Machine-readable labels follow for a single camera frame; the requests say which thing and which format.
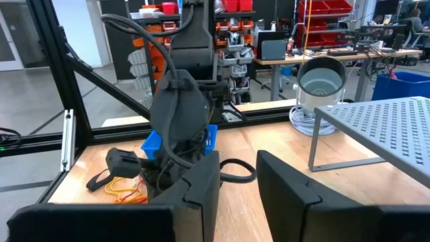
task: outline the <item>red object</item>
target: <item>red object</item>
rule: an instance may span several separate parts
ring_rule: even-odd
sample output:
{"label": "red object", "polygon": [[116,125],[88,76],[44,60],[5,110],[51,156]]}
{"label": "red object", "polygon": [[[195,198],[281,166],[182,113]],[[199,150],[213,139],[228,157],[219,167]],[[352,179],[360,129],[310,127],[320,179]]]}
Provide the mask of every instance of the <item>red object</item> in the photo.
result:
{"label": "red object", "polygon": [[[309,46],[323,46],[326,44],[326,40],[324,39],[322,34],[309,34],[308,37],[308,45],[306,47]],[[296,45],[298,48],[302,47],[302,36],[299,35],[296,37]]]}
{"label": "red object", "polygon": [[[298,19],[299,23],[302,23],[303,20],[300,18]],[[310,25],[309,25],[309,31],[317,31],[317,30],[326,30],[329,27],[329,25],[324,21],[323,19],[312,19],[310,18]],[[298,26],[298,31],[300,33],[303,32],[303,29],[306,29],[303,25]]]}
{"label": "red object", "polygon": [[325,33],[322,34],[325,39],[325,44],[328,46],[346,44],[346,41],[337,40],[341,33]]}
{"label": "red object", "polygon": [[135,194],[138,190],[139,190],[139,187],[141,186],[143,184],[143,181],[142,180],[140,180],[139,181],[139,183],[137,184],[137,186],[136,186],[136,189],[132,192],[132,193],[130,193],[130,194],[128,194],[127,196],[125,196],[124,198],[122,198],[121,199],[121,201],[120,201],[120,204],[121,203],[123,203],[128,197],[130,197],[131,195],[133,195],[133,194]]}
{"label": "red object", "polygon": [[[309,5],[310,5],[310,2],[308,1],[306,3],[306,15],[309,15]],[[329,11],[330,11],[330,7],[327,6],[327,4],[324,1],[312,1],[312,11],[310,12],[311,17],[312,15],[328,14]],[[303,19],[304,1],[300,1],[300,4],[298,6],[298,14]]]}
{"label": "red object", "polygon": [[167,15],[177,14],[178,13],[177,3],[175,2],[167,2],[163,3],[163,13]]}
{"label": "red object", "polygon": [[324,2],[330,7],[329,13],[350,13],[352,11],[352,6],[344,0],[332,0]]}
{"label": "red object", "polygon": [[239,0],[239,11],[252,11],[253,0]]}
{"label": "red object", "polygon": [[239,9],[239,0],[222,0],[226,12],[237,12]]}

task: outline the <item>laboratory workbench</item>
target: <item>laboratory workbench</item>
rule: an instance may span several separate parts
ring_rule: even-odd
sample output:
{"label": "laboratory workbench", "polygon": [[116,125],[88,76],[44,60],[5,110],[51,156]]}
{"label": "laboratory workbench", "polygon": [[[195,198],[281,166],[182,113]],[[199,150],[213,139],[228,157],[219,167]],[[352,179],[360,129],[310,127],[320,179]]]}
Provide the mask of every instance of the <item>laboratory workbench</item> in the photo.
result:
{"label": "laboratory workbench", "polygon": [[[237,106],[241,111],[293,106],[295,100]],[[106,124],[123,125],[145,122],[136,117],[109,120]],[[219,130],[216,148],[220,160],[238,158],[255,167],[258,150],[266,150],[316,181],[362,204],[430,204],[430,190],[389,163],[320,171],[308,169],[312,137],[296,131],[289,122]],[[111,203],[114,197],[103,189],[89,192],[85,184],[107,165],[105,156],[112,147],[134,151],[145,157],[143,140],[87,147],[62,183],[50,197],[54,203]],[[321,136],[316,164],[336,163],[376,157],[374,153],[341,131]],[[226,173],[246,175],[243,168],[231,165]],[[136,180],[127,179],[119,186],[130,187]],[[215,241],[271,241],[257,181],[250,184],[228,184],[220,189]]]}
{"label": "laboratory workbench", "polygon": [[[422,54],[423,51],[421,50],[399,50],[394,53],[384,53],[384,56],[406,56],[410,54]],[[374,58],[379,58],[377,54],[369,53],[368,54],[370,59],[368,59],[368,56],[366,54],[357,54],[357,55],[351,55],[351,56],[333,56],[333,58],[337,59],[338,61],[357,61],[357,60],[364,60],[361,68],[361,73],[359,76],[359,81],[357,84],[357,91],[355,93],[355,102],[362,102],[364,101],[364,97],[366,95],[366,90],[368,86],[368,78],[366,77],[366,68]],[[287,56],[285,57],[285,60],[259,60],[257,58],[254,58],[254,61],[256,63],[259,63],[260,65],[271,65],[272,66],[272,74],[271,74],[271,84],[270,84],[270,100],[277,100],[280,93],[280,77],[281,77],[281,66],[293,66],[293,65],[301,65],[303,62],[307,62],[313,58],[324,56],[324,54],[320,54],[318,56],[312,57],[312,56],[305,56],[303,60],[303,56]]]}

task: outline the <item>concrete floor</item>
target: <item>concrete floor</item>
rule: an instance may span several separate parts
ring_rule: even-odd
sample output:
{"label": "concrete floor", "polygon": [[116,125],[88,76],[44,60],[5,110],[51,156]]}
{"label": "concrete floor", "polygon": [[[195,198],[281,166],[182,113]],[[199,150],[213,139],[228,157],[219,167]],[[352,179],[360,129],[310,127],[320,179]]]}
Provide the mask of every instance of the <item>concrete floor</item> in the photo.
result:
{"label": "concrete floor", "polygon": [[[424,75],[430,64],[419,63],[416,67],[398,67],[397,71],[410,71]],[[353,99],[358,76],[354,70],[349,78],[345,98]],[[111,83],[116,83],[113,66],[109,65],[96,72]],[[269,73],[259,74],[261,82],[270,80]],[[77,75],[77,81],[88,117],[93,128],[100,127],[108,118],[135,116],[136,113],[120,103],[88,80]],[[132,84],[117,84],[121,90],[139,100],[142,93]],[[270,91],[261,89],[256,81],[251,82],[254,102],[269,101]],[[368,86],[366,100],[373,94],[373,85]],[[292,85],[284,84],[285,98],[295,98]],[[0,72],[0,126],[12,128],[23,135],[46,134],[62,131],[63,107],[49,69],[37,71]],[[32,188],[12,192],[2,192],[1,187],[45,182],[55,178],[59,172],[60,151],[20,155],[0,158],[0,241],[7,236],[6,221],[23,206],[33,204],[45,188]]]}

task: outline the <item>black cable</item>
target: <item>black cable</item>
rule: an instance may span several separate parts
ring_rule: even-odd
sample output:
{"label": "black cable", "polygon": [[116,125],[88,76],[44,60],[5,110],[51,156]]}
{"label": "black cable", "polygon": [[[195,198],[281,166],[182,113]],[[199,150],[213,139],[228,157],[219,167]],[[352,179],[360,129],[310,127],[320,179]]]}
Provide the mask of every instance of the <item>black cable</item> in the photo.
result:
{"label": "black cable", "polygon": [[236,116],[237,118],[239,118],[239,119],[240,119],[240,120],[242,120],[242,121],[246,121],[246,120],[247,120],[247,118],[246,118],[246,117],[244,117],[244,116],[242,116],[242,115],[240,115],[240,114],[238,114],[237,112],[232,111],[232,110],[222,110],[222,113],[229,113],[229,114],[232,114],[232,115]]}
{"label": "black cable", "polygon": [[228,104],[230,105],[230,107],[237,113],[237,114],[239,114],[239,115],[241,115],[242,116],[242,119],[244,120],[244,121],[247,121],[248,120],[248,118],[241,112],[241,111],[239,111],[237,108],[236,108],[236,106],[234,106],[233,105],[233,103],[231,102],[231,101],[228,101]]}
{"label": "black cable", "polygon": [[256,177],[257,177],[257,173],[255,172],[255,168],[252,167],[252,165],[249,165],[247,162],[242,161],[240,159],[227,159],[224,160],[223,162],[221,162],[220,164],[220,170],[227,164],[237,164],[237,165],[241,165],[243,166],[245,169],[247,169],[249,172],[251,172],[250,175],[245,176],[245,177],[237,177],[237,176],[233,176],[230,175],[231,177],[226,177],[224,178],[222,181],[224,182],[232,182],[232,183],[239,183],[239,184],[244,184],[244,183],[249,183],[252,182]]}
{"label": "black cable", "polygon": [[[163,48],[163,46],[161,46],[161,44],[157,42],[157,40],[155,39],[155,37],[151,33],[147,32],[144,28],[142,28],[141,26],[139,26],[137,23],[133,22],[132,20],[130,20],[126,17],[119,16],[119,15],[105,13],[101,16],[101,20],[105,23],[107,22],[108,26],[113,27],[114,29],[119,30],[119,31],[123,31],[124,28],[120,28],[121,26],[116,26],[114,22],[120,22],[121,24],[124,24],[124,25],[131,27],[134,30],[136,30],[136,33],[139,36],[146,38],[149,42],[154,44],[155,48],[157,48],[160,51],[160,53],[163,55],[164,59],[166,60],[167,66],[169,67],[169,69],[171,71],[172,78],[178,79],[177,71],[175,68],[175,64],[173,63],[173,60],[171,59],[171,57],[169,56],[167,51]],[[169,144],[170,127],[171,127],[173,117],[175,115],[177,102],[179,99],[179,91],[177,89],[175,89],[173,92],[174,92],[174,94],[173,94],[173,99],[171,102],[171,107],[170,107],[169,113],[167,114],[166,124],[165,124],[164,132],[163,132],[161,139],[163,141],[163,146],[166,150],[166,153],[172,159],[172,161],[181,167],[184,167],[186,169],[191,169],[193,167],[193,164],[189,163],[188,161],[185,161],[181,157],[178,157],[172,151],[170,144]],[[247,166],[245,166],[245,165],[243,165],[243,166],[245,168],[247,168],[248,170],[250,170],[249,164],[247,164]],[[250,177],[252,177],[254,180],[256,176],[254,174],[252,174],[252,172],[251,172],[251,176],[249,176],[249,177],[239,177],[239,176],[229,175],[229,174],[225,174],[225,173],[220,174],[220,179],[222,181],[233,182],[233,183],[250,182],[249,181]]]}
{"label": "black cable", "polygon": [[179,28],[177,28],[176,30],[173,30],[173,31],[168,31],[168,32],[163,32],[163,33],[152,33],[152,35],[154,37],[167,37],[167,36],[172,36],[174,34],[177,34],[180,31],[186,29],[186,27],[188,27],[189,23],[193,19],[193,16],[194,16],[194,5],[191,4],[191,9],[189,11],[189,15],[187,17],[187,20],[183,24],[181,24],[181,26]]}
{"label": "black cable", "polygon": [[[177,107],[177,102],[178,102],[178,98],[179,98],[179,94],[178,94],[178,90],[174,90],[173,91],[173,99],[171,102],[171,106],[169,109],[169,112],[167,113],[167,117],[166,117],[166,124],[164,127],[164,131],[163,131],[163,135],[161,137],[161,140],[163,141],[163,146],[164,149],[166,150],[167,155],[172,159],[173,162],[175,162],[177,165],[184,167],[186,169],[191,169],[193,167],[193,164],[191,164],[190,162],[182,159],[181,157],[177,156],[171,149],[170,144],[169,144],[169,134],[170,134],[170,127],[171,127],[171,123],[172,123],[172,119],[175,115],[175,111],[176,111],[176,107]],[[224,182],[232,182],[232,183],[248,183],[253,181],[256,178],[255,175],[255,170],[254,168],[249,165],[248,163],[238,160],[238,159],[229,159],[227,160],[229,161],[228,163],[236,163],[238,165],[242,165],[245,169],[247,169],[248,171],[251,172],[251,175],[247,176],[247,177],[240,177],[237,175],[230,175],[230,174],[225,174],[225,173],[220,173],[220,179]]]}
{"label": "black cable", "polygon": [[157,42],[155,37],[152,36],[151,33],[147,32],[144,28],[142,28],[142,26],[138,25],[137,23],[133,22],[132,20],[126,17],[122,17],[119,15],[110,14],[110,13],[103,14],[101,16],[101,20],[103,22],[108,22],[107,25],[110,27],[113,26],[112,24],[114,24],[114,22],[120,22],[121,24],[124,24],[136,30],[139,36],[146,38],[149,42],[151,42],[155,46],[155,48],[158,49],[158,51],[160,51],[160,53],[163,55],[163,58],[166,60],[167,66],[169,67],[170,72],[172,74],[172,78],[178,79],[175,64],[173,63],[172,58],[169,56],[169,53],[167,53],[166,49],[160,43]]}
{"label": "black cable", "polygon": [[4,139],[5,139],[4,141],[8,140],[10,137],[13,137],[13,136],[16,136],[16,137],[17,137],[17,140],[15,140],[15,141],[14,141],[14,142],[12,142],[12,143],[6,144],[6,145],[2,145],[2,143],[3,143],[4,141],[0,142],[0,147],[1,147],[1,148],[4,148],[4,147],[11,147],[11,146],[13,146],[13,145],[20,145],[20,144],[21,144],[21,141],[22,141],[22,135],[21,135],[18,131],[16,131],[16,130],[12,130],[12,129],[10,129],[10,128],[0,128],[0,131],[8,132],[8,133],[12,133],[12,134],[14,134],[14,135],[9,135],[9,134],[4,135],[4,134],[0,134],[0,136],[4,137]]}
{"label": "black cable", "polygon": [[[182,30],[186,29],[186,27],[188,27],[189,23],[193,19],[193,16],[194,16],[194,5],[191,5],[191,9],[190,9],[190,12],[189,12],[189,15],[188,15],[186,21],[179,28],[177,28],[176,30],[173,30],[173,31],[162,32],[162,33],[151,33],[151,34],[154,37],[167,37],[167,36],[172,36],[174,34],[177,34],[177,33],[181,32]],[[125,28],[119,24],[112,22],[112,21],[103,21],[103,22],[106,25],[108,25],[109,27],[111,27],[117,31],[121,31],[121,32],[124,32],[126,34],[134,34],[134,35],[140,36],[140,33],[136,30]]]}
{"label": "black cable", "polygon": [[168,161],[167,164],[161,169],[159,176],[157,177],[157,180],[155,182],[155,187],[158,189],[158,191],[162,192],[162,189],[160,188],[160,179],[161,176],[166,172],[168,169],[171,168],[171,161]]}

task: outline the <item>blue bin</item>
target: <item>blue bin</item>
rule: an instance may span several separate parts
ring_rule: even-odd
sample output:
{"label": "blue bin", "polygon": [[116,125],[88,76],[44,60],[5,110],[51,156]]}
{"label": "blue bin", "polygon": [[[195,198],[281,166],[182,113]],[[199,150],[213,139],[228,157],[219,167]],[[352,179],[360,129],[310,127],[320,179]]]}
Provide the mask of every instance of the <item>blue bin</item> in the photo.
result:
{"label": "blue bin", "polygon": [[[209,124],[206,127],[208,129],[208,137],[206,137],[206,147],[204,155],[210,153],[215,148],[216,133],[218,132],[218,126]],[[161,137],[155,130],[151,132],[146,141],[143,143],[141,149],[145,152],[148,159],[155,159],[155,151],[158,151],[161,146]]]}
{"label": "blue bin", "polygon": [[430,97],[430,77],[407,72],[394,74],[397,79],[389,78],[388,74],[378,76],[372,100],[414,96]]}
{"label": "blue bin", "polygon": [[281,75],[284,77],[291,77],[293,75],[292,67],[284,67],[281,71]]}

